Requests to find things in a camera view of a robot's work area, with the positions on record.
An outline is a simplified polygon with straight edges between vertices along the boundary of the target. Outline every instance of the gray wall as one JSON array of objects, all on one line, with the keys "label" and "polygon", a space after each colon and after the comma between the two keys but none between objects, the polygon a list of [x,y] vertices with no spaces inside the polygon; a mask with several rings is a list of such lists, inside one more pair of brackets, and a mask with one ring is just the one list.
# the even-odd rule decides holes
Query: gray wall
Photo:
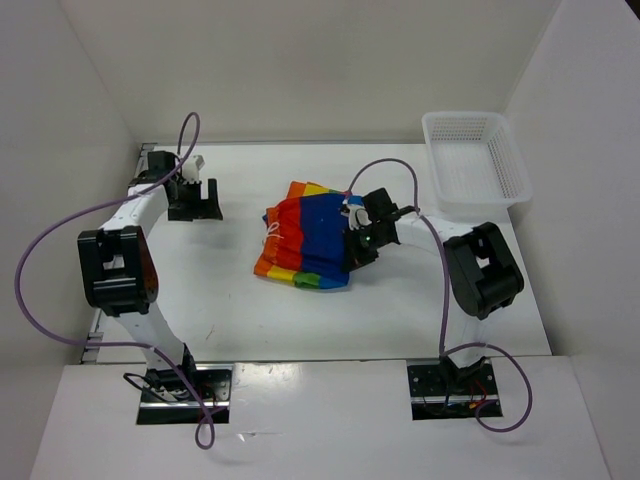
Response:
[{"label": "gray wall", "polygon": [[557,0],[61,0],[138,140],[423,141],[502,111]]},{"label": "gray wall", "polygon": [[507,108],[534,191],[516,233],[616,480],[640,471],[639,80],[625,2],[564,0]]},{"label": "gray wall", "polygon": [[[0,465],[28,478],[69,351],[31,328],[13,297],[26,244],[58,218],[123,194],[137,147],[57,2],[0,2]],[[46,240],[27,266],[27,302],[51,329],[86,335],[75,238],[108,213]]]}]

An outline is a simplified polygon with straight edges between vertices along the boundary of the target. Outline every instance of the white table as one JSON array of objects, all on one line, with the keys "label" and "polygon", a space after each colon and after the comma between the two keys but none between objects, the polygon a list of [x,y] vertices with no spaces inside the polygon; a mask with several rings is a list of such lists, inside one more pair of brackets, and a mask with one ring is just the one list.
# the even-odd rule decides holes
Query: white table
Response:
[{"label": "white table", "polygon": [[[509,434],[474,419],[412,421],[406,363],[238,364],[230,423],[213,450],[193,425],[136,426],[142,365],[68,366],[32,480],[86,478],[606,480],[571,362],[520,359],[534,391],[529,421]],[[494,359],[504,419],[521,415],[516,370]]]},{"label": "white table", "polygon": [[[158,146],[160,149],[175,147]],[[397,157],[416,169],[424,211],[435,211],[424,145],[203,145],[201,178],[218,179],[223,222],[158,221],[149,247],[160,276],[158,304],[197,361],[303,361],[437,356],[442,309],[440,260],[412,247],[389,245],[380,258],[352,274],[348,289],[304,291],[255,277],[262,250],[265,208],[276,205],[290,181],[346,189],[371,160]],[[400,206],[411,203],[410,175],[402,166],[373,167],[354,190],[386,187]],[[492,314],[487,338],[514,355],[549,355],[509,216],[497,223],[525,276],[513,305]],[[452,332],[469,319],[452,297]],[[101,316],[105,341],[129,340]],[[142,362],[135,349],[101,349],[99,363]]]}]

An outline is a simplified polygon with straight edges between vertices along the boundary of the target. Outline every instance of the folded cloth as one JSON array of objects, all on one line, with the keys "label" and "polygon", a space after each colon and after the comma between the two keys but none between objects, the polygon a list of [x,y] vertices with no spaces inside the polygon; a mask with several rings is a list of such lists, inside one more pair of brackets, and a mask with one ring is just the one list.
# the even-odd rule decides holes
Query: folded cloth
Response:
[{"label": "folded cloth", "polygon": [[[267,237],[253,272],[299,288],[344,287],[349,274],[343,231],[349,226],[341,207],[346,195],[314,183],[291,182],[287,198],[267,208]],[[349,203],[361,203],[350,196]]]}]

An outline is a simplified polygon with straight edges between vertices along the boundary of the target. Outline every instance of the white plastic basket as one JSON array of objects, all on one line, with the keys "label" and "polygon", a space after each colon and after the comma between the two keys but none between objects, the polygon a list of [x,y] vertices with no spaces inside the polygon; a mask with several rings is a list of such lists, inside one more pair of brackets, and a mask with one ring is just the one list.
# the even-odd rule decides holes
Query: white plastic basket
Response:
[{"label": "white plastic basket", "polygon": [[442,210],[507,208],[531,199],[527,171],[502,115],[427,113],[422,128]]}]

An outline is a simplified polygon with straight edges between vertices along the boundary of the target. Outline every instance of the purple cable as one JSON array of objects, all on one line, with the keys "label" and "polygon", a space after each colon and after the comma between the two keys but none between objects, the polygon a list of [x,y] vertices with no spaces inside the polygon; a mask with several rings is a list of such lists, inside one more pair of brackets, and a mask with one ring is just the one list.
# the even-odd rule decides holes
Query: purple cable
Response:
[{"label": "purple cable", "polygon": [[407,167],[409,172],[411,172],[411,177],[413,178],[413,206],[420,220],[422,220],[425,223],[425,225],[431,232],[431,235],[433,235],[433,238],[438,247],[438,253],[440,254],[440,261],[442,262],[442,273],[444,275],[444,299],[442,302],[442,323],[440,325],[440,341],[438,343],[438,353],[441,357],[446,357],[453,353],[459,352],[460,350],[466,350],[467,348],[476,348],[476,347],[489,348],[491,350],[495,350],[501,353],[502,355],[504,355],[516,367],[516,369],[522,376],[522,380],[524,380],[525,386],[527,387],[527,408],[524,414],[522,415],[522,417],[520,418],[520,420],[518,420],[513,425],[510,425],[505,428],[496,428],[484,423],[480,419],[480,412],[487,405],[496,403],[496,400],[489,400],[487,402],[484,402],[475,410],[476,420],[480,425],[482,425],[487,430],[491,432],[497,432],[497,433],[512,432],[513,430],[520,427],[524,422],[526,422],[527,418],[529,418],[529,415],[531,414],[531,408],[533,407],[533,389],[531,388],[531,383],[529,382],[529,378],[527,377],[527,374],[524,372],[524,370],[522,369],[520,364],[516,361],[516,359],[511,354],[507,353],[505,350],[495,345],[482,343],[482,342],[472,342],[472,343],[463,343],[462,345],[458,345],[457,347],[453,347],[453,348],[450,348],[449,350],[446,350],[445,340],[447,336],[447,326],[449,324],[449,302],[450,302],[450,289],[451,289],[451,279],[449,278],[449,266],[447,265],[447,257],[444,252],[444,245],[442,244],[442,240],[440,240],[438,231],[435,229],[435,227],[429,221],[429,219],[424,215],[422,215],[422,213],[420,213],[420,207],[418,205],[418,176],[416,175],[416,172],[413,169],[413,167],[409,165],[407,162],[405,162],[404,160],[400,160],[398,158],[381,158],[380,160],[374,160],[373,162],[366,164],[364,167],[362,167],[358,171],[358,173],[356,173],[356,176],[353,177],[353,180],[351,181],[351,184],[347,189],[347,195],[352,194],[352,190],[356,181],[358,180],[358,178],[360,178],[360,175],[362,175],[362,173],[364,173],[365,170],[369,169],[370,167],[373,167],[374,165],[377,165],[378,163],[385,163],[385,162],[399,163]]},{"label": "purple cable", "polygon": [[[184,135],[184,131],[185,131],[185,129],[187,127],[187,124],[189,123],[189,120],[191,118],[194,118],[195,122],[196,122],[195,132],[193,134],[193,140],[191,140],[191,144],[189,145],[189,148],[187,149],[187,153],[185,153],[184,157],[180,158],[178,164],[174,167],[173,170],[171,170],[171,172],[169,172],[167,175],[165,175],[163,178],[158,180],[156,183],[154,183],[150,187],[145,188],[144,190],[138,192],[135,195],[130,195],[130,196],[127,196],[127,197],[124,197],[124,198],[120,198],[120,199],[117,199],[117,200],[110,200],[108,202],[101,203],[100,205],[96,205],[94,207],[85,208],[84,210],[81,210],[81,211],[79,211],[77,213],[69,215],[68,217],[63,218],[62,220],[59,220],[56,223],[54,223],[53,225],[51,225],[50,227],[46,228],[44,231],[42,231],[42,233],[40,233],[36,238],[33,239],[33,241],[29,244],[29,246],[26,248],[26,250],[24,251],[24,253],[20,257],[20,260],[18,261],[18,266],[16,267],[16,273],[15,273],[15,276],[14,276],[14,280],[13,280],[13,289],[14,289],[14,292],[15,292],[15,295],[16,295],[16,300],[18,301],[18,306],[20,307],[20,310],[22,311],[23,315],[27,318],[29,323],[36,330],[38,330],[40,333],[46,335],[47,337],[49,337],[49,338],[51,338],[53,340],[56,340],[56,341],[58,341],[60,343],[64,343],[66,345],[72,345],[72,346],[83,347],[83,348],[86,348],[86,347],[98,347],[98,348],[102,348],[102,347],[138,347],[138,348],[144,348],[144,349],[147,349],[147,350],[151,350],[156,355],[158,355],[176,373],[178,378],[180,378],[182,383],[184,383],[184,386],[187,388],[187,390],[193,396],[193,398],[195,398],[195,400],[198,402],[198,405],[202,409],[202,412],[204,413],[204,418],[202,419],[202,421],[196,427],[195,439],[196,439],[196,444],[198,445],[198,447],[200,447],[203,450],[208,450],[213,446],[213,444],[215,442],[215,439],[216,439],[215,427],[214,427],[214,424],[213,424],[213,418],[211,416],[211,413],[209,412],[209,409],[204,404],[204,401],[202,400],[202,398],[200,397],[200,395],[198,394],[196,389],[193,387],[193,385],[191,385],[191,383],[189,382],[189,380],[187,379],[185,374],[182,373],[182,370],[180,370],[180,368],[178,368],[178,366],[175,363],[173,363],[173,361],[171,361],[171,359],[164,352],[162,352],[161,350],[159,350],[155,346],[147,344],[147,343],[140,343],[140,342],[88,342],[86,340],[74,340],[74,339],[71,339],[71,338],[66,338],[66,337],[63,337],[61,335],[58,335],[57,333],[54,333],[54,332],[48,330],[46,327],[44,327],[31,314],[31,312],[27,308],[27,305],[26,305],[26,303],[24,301],[24,296],[22,295],[22,285],[21,285],[21,283],[22,283],[22,271],[24,270],[24,266],[25,266],[25,264],[27,262],[27,259],[29,258],[29,256],[33,252],[33,250],[35,250],[35,248],[38,246],[38,244],[45,237],[47,237],[50,233],[52,233],[53,231],[55,231],[58,228],[62,227],[63,225],[66,225],[67,223],[71,222],[72,220],[75,220],[76,218],[82,217],[82,216],[87,215],[89,213],[96,212],[98,210],[102,210],[104,208],[112,207],[114,205],[121,205],[121,204],[123,204],[125,202],[128,202],[129,200],[133,200],[134,198],[137,198],[137,197],[140,197],[140,196],[142,196],[142,195],[144,195],[146,193],[149,193],[151,190],[161,186],[163,183],[165,183],[167,180],[169,180],[173,175],[175,175],[178,172],[178,170],[180,168],[182,168],[184,163],[187,161],[187,159],[189,158],[189,156],[193,152],[193,149],[195,148],[196,143],[198,141],[198,136],[200,135],[200,116],[196,112],[191,112],[191,113],[189,113],[189,115],[187,115],[187,117],[184,119],[184,122],[182,123],[182,128],[180,129],[180,143],[182,143],[182,137]],[[200,429],[202,428],[202,425],[204,425],[205,421],[209,425],[209,429],[211,430],[211,437],[209,439],[209,442],[206,443],[206,444],[202,443],[200,441]]]}]

